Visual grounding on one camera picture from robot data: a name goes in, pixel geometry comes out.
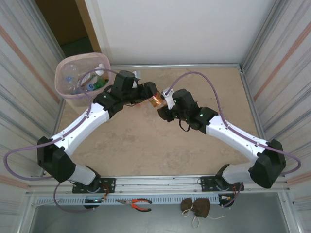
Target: pink plastic basket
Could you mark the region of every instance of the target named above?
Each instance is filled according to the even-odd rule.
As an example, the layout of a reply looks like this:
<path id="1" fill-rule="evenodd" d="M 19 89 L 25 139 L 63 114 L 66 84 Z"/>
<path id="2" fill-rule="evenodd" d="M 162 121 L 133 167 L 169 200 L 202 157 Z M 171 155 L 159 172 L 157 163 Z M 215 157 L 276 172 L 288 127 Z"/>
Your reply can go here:
<path id="1" fill-rule="evenodd" d="M 75 64 L 79 68 L 79 78 L 82 78 L 82 76 L 92 70 L 96 69 L 99 64 L 103 64 L 106 69 L 110 69 L 110 63 L 108 58 L 103 55 L 102 53 L 98 52 L 92 52 L 92 53 L 85 53 L 85 54 L 79 54 L 72 57 L 68 57 L 61 61 L 57 68 L 55 73 L 55 89 L 56 91 L 67 101 L 68 104 L 72 107 L 83 107 L 88 106 L 88 98 L 85 96 L 85 94 L 77 94 L 77 95 L 68 95 L 65 94 L 64 87 L 62 86 L 62 80 L 65 77 L 64 73 L 64 66 L 66 64 Z M 103 92 L 103 90 L 113 84 L 114 82 L 114 74 L 111 72 L 108 73 L 109 81 L 108 83 L 95 90 L 95 91 L 88 91 L 87 94 L 94 99 L 99 93 Z"/>

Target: red handled pliers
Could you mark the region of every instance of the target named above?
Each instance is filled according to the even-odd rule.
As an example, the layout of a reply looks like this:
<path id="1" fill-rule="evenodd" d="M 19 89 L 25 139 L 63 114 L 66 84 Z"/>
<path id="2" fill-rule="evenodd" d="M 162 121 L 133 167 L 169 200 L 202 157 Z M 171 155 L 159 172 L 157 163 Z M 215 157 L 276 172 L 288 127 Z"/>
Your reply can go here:
<path id="1" fill-rule="evenodd" d="M 151 209 L 144 209 L 144 208 L 140 208 L 138 206 L 136 206 L 134 203 L 136 202 L 140 202 L 140 201 L 143 201 L 143 202 L 147 202 L 149 204 L 152 204 L 152 202 L 148 199 L 145 199 L 145 198 L 140 198 L 140 199 L 132 199 L 132 200 L 123 200 L 123 199 L 119 199 L 119 200 L 116 200 L 117 202 L 119 203 L 122 203 L 122 204 L 125 204 L 125 205 L 131 205 L 132 208 L 134 209 L 137 209 L 138 211 L 141 211 L 141 212 L 149 212 L 151 211 Z"/>

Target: doorway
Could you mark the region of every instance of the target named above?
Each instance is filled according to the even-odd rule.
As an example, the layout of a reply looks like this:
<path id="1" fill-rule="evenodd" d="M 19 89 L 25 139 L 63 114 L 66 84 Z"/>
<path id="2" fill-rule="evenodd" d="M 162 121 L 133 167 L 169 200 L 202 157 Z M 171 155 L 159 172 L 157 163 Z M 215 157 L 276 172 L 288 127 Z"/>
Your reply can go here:
<path id="1" fill-rule="evenodd" d="M 35 0 L 66 57 L 100 52 L 84 0 Z"/>

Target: brown cloth pad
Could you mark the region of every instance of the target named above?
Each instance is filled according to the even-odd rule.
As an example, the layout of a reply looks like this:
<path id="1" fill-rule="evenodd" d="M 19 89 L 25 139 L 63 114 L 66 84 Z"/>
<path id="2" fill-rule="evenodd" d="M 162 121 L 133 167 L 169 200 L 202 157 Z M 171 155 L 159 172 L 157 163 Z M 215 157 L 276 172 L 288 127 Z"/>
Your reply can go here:
<path id="1" fill-rule="evenodd" d="M 192 211 L 195 212 L 197 217 L 207 217 L 210 210 L 210 202 L 208 198 L 198 198 L 193 203 Z"/>
<path id="2" fill-rule="evenodd" d="M 192 207 L 192 199 L 191 198 L 186 198 L 184 199 L 181 204 L 181 211 L 184 212 L 185 210 L 188 210 Z"/>

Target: wooden door frame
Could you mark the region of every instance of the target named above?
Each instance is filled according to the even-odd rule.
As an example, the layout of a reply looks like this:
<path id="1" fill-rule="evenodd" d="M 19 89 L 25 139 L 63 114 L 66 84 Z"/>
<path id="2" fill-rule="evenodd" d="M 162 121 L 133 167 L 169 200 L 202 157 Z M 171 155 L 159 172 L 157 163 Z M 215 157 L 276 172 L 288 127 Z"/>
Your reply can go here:
<path id="1" fill-rule="evenodd" d="M 94 27 L 93 27 L 91 18 L 89 16 L 89 13 L 87 10 L 85 0 L 75 0 L 75 1 L 77 3 L 82 21 L 83 21 L 84 26 L 86 28 L 86 32 L 87 32 L 88 38 L 91 42 L 91 45 L 93 47 L 94 52 L 102 52 L 101 47 L 99 46 L 95 31 L 94 31 Z"/>

